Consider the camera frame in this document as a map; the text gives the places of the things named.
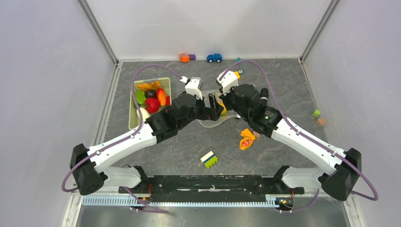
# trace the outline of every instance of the red apple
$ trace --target red apple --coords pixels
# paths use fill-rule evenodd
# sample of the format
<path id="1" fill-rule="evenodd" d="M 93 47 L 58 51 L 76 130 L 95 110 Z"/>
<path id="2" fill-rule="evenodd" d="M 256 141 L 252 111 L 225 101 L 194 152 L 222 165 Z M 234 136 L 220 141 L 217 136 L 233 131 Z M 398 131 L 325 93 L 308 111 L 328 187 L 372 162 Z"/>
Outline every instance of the red apple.
<path id="1" fill-rule="evenodd" d="M 149 114 L 159 111 L 160 102 L 157 98 L 147 98 L 145 100 L 145 104 L 148 105 L 147 107 L 145 107 L 145 109 L 149 112 Z"/>

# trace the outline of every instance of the orange plastic toy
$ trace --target orange plastic toy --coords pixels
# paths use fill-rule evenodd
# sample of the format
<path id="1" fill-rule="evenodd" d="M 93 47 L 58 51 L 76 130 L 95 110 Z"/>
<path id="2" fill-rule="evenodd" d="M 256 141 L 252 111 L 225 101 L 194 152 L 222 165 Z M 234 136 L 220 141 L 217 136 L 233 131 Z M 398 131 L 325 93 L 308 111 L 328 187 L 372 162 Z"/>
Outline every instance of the orange plastic toy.
<path id="1" fill-rule="evenodd" d="M 189 62 L 189 55 L 185 54 L 185 53 L 181 53 L 180 54 L 180 61 L 181 62 Z"/>
<path id="2" fill-rule="evenodd" d="M 241 150 L 246 150 L 252 146 L 253 141 L 256 139 L 249 129 L 245 129 L 241 132 L 241 136 L 244 138 L 239 142 L 239 148 Z"/>

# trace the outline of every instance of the toy car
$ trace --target toy car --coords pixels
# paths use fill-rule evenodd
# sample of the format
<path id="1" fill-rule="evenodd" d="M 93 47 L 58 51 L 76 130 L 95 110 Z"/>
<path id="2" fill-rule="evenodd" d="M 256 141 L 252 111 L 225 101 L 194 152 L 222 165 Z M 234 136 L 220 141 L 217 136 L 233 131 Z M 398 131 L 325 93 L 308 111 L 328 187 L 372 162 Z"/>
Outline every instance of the toy car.
<path id="1" fill-rule="evenodd" d="M 223 57 L 219 53 L 209 54 L 208 57 L 206 58 L 206 60 L 209 63 L 212 63 L 214 61 L 217 62 L 217 63 L 220 63 L 223 60 Z"/>

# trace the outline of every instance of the wooden cube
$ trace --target wooden cube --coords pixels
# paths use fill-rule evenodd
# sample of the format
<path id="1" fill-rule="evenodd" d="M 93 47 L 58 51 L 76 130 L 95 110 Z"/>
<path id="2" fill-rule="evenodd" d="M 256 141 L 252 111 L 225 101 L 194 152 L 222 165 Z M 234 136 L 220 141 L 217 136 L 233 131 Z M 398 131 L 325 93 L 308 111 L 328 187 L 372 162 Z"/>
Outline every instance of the wooden cube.
<path id="1" fill-rule="evenodd" d="M 326 124 L 326 120 L 324 118 L 319 118 L 316 120 L 316 124 L 317 124 L 317 126 L 322 127 Z"/>

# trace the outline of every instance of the plastic basket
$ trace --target plastic basket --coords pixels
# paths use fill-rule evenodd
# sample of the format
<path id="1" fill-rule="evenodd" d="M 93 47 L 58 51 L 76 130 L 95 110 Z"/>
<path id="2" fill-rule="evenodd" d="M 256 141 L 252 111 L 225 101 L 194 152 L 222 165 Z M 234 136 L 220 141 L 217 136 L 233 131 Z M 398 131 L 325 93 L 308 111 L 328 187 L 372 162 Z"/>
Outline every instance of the plastic basket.
<path id="1" fill-rule="evenodd" d="M 164 78 L 157 78 L 157 79 L 144 79 L 144 80 L 138 80 L 134 82 L 134 91 L 138 91 L 138 84 L 143 84 L 143 83 L 152 83 L 158 80 L 161 84 L 161 88 L 164 90 L 166 93 L 166 96 L 170 96 L 170 103 L 171 103 L 171 87 L 170 87 L 170 78 L 164 77 Z M 137 108 L 135 107 L 134 100 L 132 99 L 132 96 L 130 95 L 130 116 L 128 120 L 128 129 L 133 130 L 139 125 L 140 118 L 137 116 Z"/>

